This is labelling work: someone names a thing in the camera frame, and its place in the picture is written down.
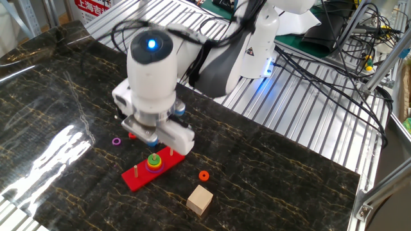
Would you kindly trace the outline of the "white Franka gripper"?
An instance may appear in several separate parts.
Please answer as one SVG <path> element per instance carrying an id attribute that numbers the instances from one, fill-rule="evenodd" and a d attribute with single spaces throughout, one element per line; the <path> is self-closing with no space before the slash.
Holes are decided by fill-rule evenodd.
<path id="1" fill-rule="evenodd" d="M 122 127 L 144 143 L 155 146 L 163 143 L 181 155 L 187 155 L 194 146 L 195 133 L 189 125 L 183 125 L 179 117 L 184 114 L 186 106 L 172 93 L 169 99 L 143 100 L 148 106 L 170 106 L 159 112 L 144 112 L 132 102 L 132 89 L 127 79 L 123 80 L 113 91 L 112 97 L 122 117 Z"/>

